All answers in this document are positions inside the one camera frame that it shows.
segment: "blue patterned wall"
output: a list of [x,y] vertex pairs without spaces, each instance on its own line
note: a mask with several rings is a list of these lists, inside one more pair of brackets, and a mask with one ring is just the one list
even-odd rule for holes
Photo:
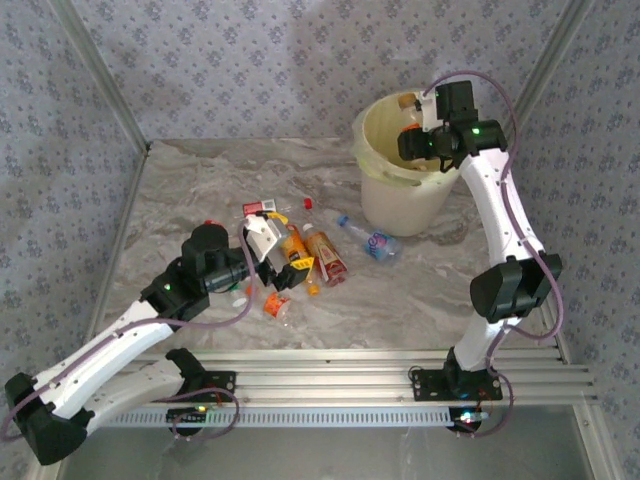
[[[517,97],[565,2],[74,3],[151,139],[345,136],[376,98],[458,68],[487,71]],[[632,478],[640,478],[636,3],[598,2],[532,115],[516,172],[541,237],[566,259],[567,336],[576,360],[596,369]],[[47,2],[3,7],[8,377],[81,341],[139,157]],[[485,114],[501,116],[490,89],[479,97]],[[0,478],[19,478],[23,447],[2,447]]]
[[526,127],[516,178],[561,280],[574,360],[593,365],[640,478],[640,5],[597,2]]
[[153,139],[348,136],[381,96],[460,68],[515,98],[565,0],[74,3]]
[[[0,15],[0,383],[66,357],[88,328],[140,158],[44,0]],[[6,400],[0,395],[0,412]],[[0,445],[21,478],[26,444]]]

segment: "bottle label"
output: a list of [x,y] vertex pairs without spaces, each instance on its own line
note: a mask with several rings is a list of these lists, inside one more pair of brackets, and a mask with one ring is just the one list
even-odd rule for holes
[[380,259],[386,255],[384,247],[391,240],[389,235],[385,235],[379,230],[376,230],[371,234],[369,240],[367,240],[364,246],[364,251],[374,258]]
[[282,251],[284,252],[284,256],[287,260],[289,260],[289,262],[293,262],[301,258],[309,257],[307,249],[304,246],[304,242],[302,241],[302,237],[300,237],[298,228],[291,223],[287,224],[286,228],[291,232],[289,237],[282,243]]
[[332,286],[344,280],[347,267],[333,248],[329,246],[329,239],[324,233],[316,233],[306,242],[312,255],[318,258],[316,268],[320,271],[322,280]]

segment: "gray marble floor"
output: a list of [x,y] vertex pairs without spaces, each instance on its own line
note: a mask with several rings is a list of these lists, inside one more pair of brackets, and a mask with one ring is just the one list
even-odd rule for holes
[[[488,266],[477,209],[459,180],[427,232],[403,239],[392,267],[377,264],[335,224],[336,212],[363,220],[360,171],[348,143],[312,140],[193,140],[155,142],[142,174],[127,239],[107,301],[105,328],[180,254],[193,228],[213,219],[235,231],[246,202],[275,198],[290,204],[294,223],[308,221],[302,198],[315,201],[314,224],[327,232],[351,277],[310,299],[293,298],[292,326],[254,309],[237,325],[203,333],[182,329],[155,347],[209,349],[448,348],[474,317],[471,279]],[[201,322],[237,313],[228,295],[212,295]],[[541,332],[539,314],[523,325]],[[535,345],[509,338],[511,346]]]

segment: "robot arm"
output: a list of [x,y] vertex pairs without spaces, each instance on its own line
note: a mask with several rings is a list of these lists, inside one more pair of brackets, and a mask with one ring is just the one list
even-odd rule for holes
[[[277,290],[293,288],[309,271],[296,262],[286,264],[280,272],[273,268],[268,255],[288,235],[283,222],[286,218],[276,213],[250,215],[241,232],[260,280]],[[36,376],[18,373],[12,377],[5,385],[10,408],[32,397],[14,421],[40,463],[61,460],[114,415],[174,395],[188,376],[200,375],[202,367],[194,366],[197,361],[192,357],[185,360],[190,355],[186,352],[168,355],[136,374],[107,383],[140,353],[178,330],[181,325],[172,320],[189,322],[209,306],[209,293],[243,280],[249,270],[242,249],[229,248],[223,227],[201,225],[182,244],[182,255],[105,331]],[[154,321],[156,318],[165,323]],[[69,370],[74,363],[77,366]]]
[[[499,399],[501,391],[499,387],[492,388],[493,377],[486,370],[490,345],[506,324],[518,324],[542,304],[551,290],[542,269],[518,238],[504,204],[502,184],[506,184],[515,220],[527,243],[540,254],[556,279],[562,262],[558,255],[544,252],[529,224],[511,173],[502,178],[509,159],[507,142],[497,121],[478,119],[471,82],[443,84],[436,88],[435,99],[442,126],[402,132],[398,137],[398,151],[406,161],[439,159],[443,173],[451,168],[460,170],[482,219],[490,268],[471,282],[471,302],[477,317],[463,338],[450,349],[442,371],[413,371],[414,396],[416,400],[480,400],[478,392],[482,389],[491,391],[492,398]],[[420,100],[428,99],[421,95]],[[420,100],[416,100],[417,109],[420,109]],[[429,120],[425,119],[423,125],[428,125]]]

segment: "clear water bottle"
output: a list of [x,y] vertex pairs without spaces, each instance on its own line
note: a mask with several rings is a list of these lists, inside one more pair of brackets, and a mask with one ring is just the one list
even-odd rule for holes
[[358,240],[364,251],[379,262],[393,262],[400,258],[402,245],[395,238],[380,230],[371,230],[354,223],[347,215],[338,218],[338,225]]

